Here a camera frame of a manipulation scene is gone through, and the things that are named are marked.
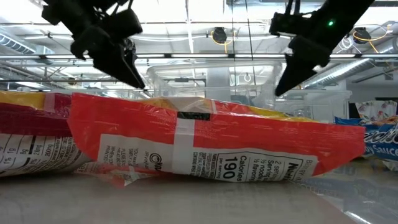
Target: logo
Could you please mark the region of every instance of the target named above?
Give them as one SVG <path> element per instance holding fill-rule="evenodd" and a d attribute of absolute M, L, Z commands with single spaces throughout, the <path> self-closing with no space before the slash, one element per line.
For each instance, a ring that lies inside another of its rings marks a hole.
<path fill-rule="evenodd" d="M 162 157 L 158 153 L 152 153 L 149 156 L 149 161 L 155 165 L 155 170 L 162 170 Z"/>

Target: red snack bag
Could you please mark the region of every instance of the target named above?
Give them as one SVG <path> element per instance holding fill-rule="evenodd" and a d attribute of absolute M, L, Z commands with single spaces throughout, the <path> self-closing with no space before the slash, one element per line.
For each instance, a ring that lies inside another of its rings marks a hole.
<path fill-rule="evenodd" d="M 179 112 L 75 93 L 68 120 L 78 147 L 112 166 L 230 182 L 300 180 L 364 152 L 364 128 Z"/>

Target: ceiling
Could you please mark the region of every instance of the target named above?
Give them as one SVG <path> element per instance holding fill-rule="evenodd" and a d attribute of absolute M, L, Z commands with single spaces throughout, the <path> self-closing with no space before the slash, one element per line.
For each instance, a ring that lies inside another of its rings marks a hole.
<path fill-rule="evenodd" d="M 0 7 L 0 28 L 2 31 L 14 35 L 21 42 L 31 45 L 43 45 L 53 50 L 55 54 L 71 54 L 69 46 L 73 39 L 70 31 L 63 25 L 51 26 L 41 18 L 39 0 L 0 0 L 3 3 Z M 268 54 L 282 53 L 287 51 L 290 39 L 276 38 L 268 34 L 269 23 L 275 12 L 284 12 L 283 1 L 275 1 L 275 4 L 249 4 L 227 5 L 225 0 L 188 0 L 188 13 L 186 0 L 135 0 L 132 8 L 137 14 L 144 32 L 132 37 L 136 43 L 137 53 L 185 53 L 185 54 Z M 312 1 L 303 3 L 302 12 L 310 12 L 318 9 L 321 2 Z M 372 38 L 384 36 L 375 41 L 377 45 L 388 38 L 395 36 L 396 28 L 396 7 L 371 7 L 357 22 L 357 27 L 366 27 Z M 384 28 L 392 24 L 388 34 Z M 211 38 L 211 32 L 215 27 L 224 27 L 229 40 L 228 45 L 218 45 Z M 334 53 L 350 54 L 358 52 L 371 52 L 369 44 L 351 44 L 349 40 L 341 42 Z M 7 47 L 0 46 L 2 54 L 17 54 Z M 72 61 L 59 61 L 59 63 L 70 63 Z M 145 76 L 146 71 L 153 65 L 165 65 L 176 63 L 192 63 L 186 60 L 150 59 L 149 61 L 137 61 L 139 71 Z M 47 67 L 47 73 L 54 73 L 53 78 L 108 78 L 106 74 L 87 66 L 82 67 Z M 45 67 L 26 67 L 31 72 L 44 75 Z M 253 74 L 256 75 L 257 85 L 263 84 L 271 75 L 272 67 L 257 66 L 229 68 L 232 74 L 231 84 L 254 85 Z M 206 69 L 181 69 L 168 71 L 161 74 L 165 78 L 206 78 Z M 364 74 L 357 74 L 348 79 L 349 82 L 363 77 Z M 381 75 L 356 85 L 393 85 L 397 83 L 398 77 L 392 81 L 385 80 Z M 200 82 L 174 83 L 169 85 L 175 87 L 200 86 Z M 104 83 L 105 88 L 128 88 L 122 83 Z"/>

